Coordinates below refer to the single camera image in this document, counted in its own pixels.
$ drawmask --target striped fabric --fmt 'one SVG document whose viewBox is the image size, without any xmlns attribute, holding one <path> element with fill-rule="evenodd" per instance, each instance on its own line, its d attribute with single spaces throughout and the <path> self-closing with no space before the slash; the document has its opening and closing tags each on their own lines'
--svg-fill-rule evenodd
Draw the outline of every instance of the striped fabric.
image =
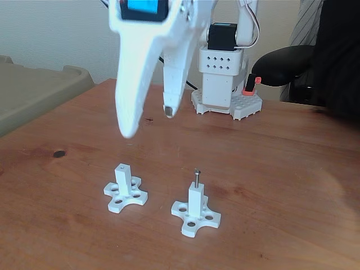
<svg viewBox="0 0 360 270">
<path fill-rule="evenodd" d="M 300 0 L 299 20 L 290 38 L 290 46 L 315 45 L 323 0 Z"/>
</svg>

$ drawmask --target screw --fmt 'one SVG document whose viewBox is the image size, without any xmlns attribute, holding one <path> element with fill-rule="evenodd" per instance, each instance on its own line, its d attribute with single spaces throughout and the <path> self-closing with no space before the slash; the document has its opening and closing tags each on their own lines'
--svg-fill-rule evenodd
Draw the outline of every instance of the screw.
<svg viewBox="0 0 360 270">
<path fill-rule="evenodd" d="M 199 175 L 200 175 L 200 171 L 198 169 L 195 168 L 195 188 L 199 187 Z"/>
</svg>

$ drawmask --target wood grain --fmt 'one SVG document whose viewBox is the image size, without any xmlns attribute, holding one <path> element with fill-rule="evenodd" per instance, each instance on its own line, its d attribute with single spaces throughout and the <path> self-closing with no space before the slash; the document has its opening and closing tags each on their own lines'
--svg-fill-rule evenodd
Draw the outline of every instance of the wood grain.
<svg viewBox="0 0 360 270">
<path fill-rule="evenodd" d="M 0 139 L 0 269 L 360 269 L 359 129 L 270 101 L 242 121 L 196 115 L 188 92 L 167 119 L 152 87 L 126 140 L 114 88 Z M 119 163 L 149 199 L 114 214 L 102 190 Z M 187 238 L 170 207 L 194 167 L 222 222 Z"/>
</svg>

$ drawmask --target white cable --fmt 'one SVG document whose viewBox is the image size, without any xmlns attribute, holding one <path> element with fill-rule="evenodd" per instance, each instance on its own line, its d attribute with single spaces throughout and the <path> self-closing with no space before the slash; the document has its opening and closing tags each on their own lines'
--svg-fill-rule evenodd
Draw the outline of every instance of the white cable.
<svg viewBox="0 0 360 270">
<path fill-rule="evenodd" d="M 256 35 L 256 38 L 252 42 L 252 44 L 250 44 L 248 46 L 236 46 L 236 47 L 234 47 L 235 49 L 246 49 L 246 48 L 254 47 L 257 44 L 257 42 L 259 40 L 259 37 L 260 37 L 260 25 L 259 25 L 259 22 L 258 22 L 258 19 L 257 19 L 256 15 L 252 11 L 252 9 L 249 7 L 248 0 L 245 0 L 245 8 L 248 11 L 248 13 L 250 14 L 250 16 L 251 16 L 251 18 L 252 18 L 252 20 L 253 20 L 253 22 L 254 22 L 254 24 L 256 26 L 258 34 Z"/>
</svg>

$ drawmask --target hole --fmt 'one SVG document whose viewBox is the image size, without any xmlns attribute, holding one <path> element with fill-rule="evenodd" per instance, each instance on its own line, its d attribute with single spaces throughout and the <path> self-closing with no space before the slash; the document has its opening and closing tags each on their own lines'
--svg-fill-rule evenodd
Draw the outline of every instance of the hole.
<svg viewBox="0 0 360 270">
<path fill-rule="evenodd" d="M 52 155 L 54 158 L 58 159 L 58 158 L 62 158 L 63 156 L 66 155 L 66 152 L 63 150 L 59 150 L 59 151 L 55 151 L 54 154 Z"/>
</svg>

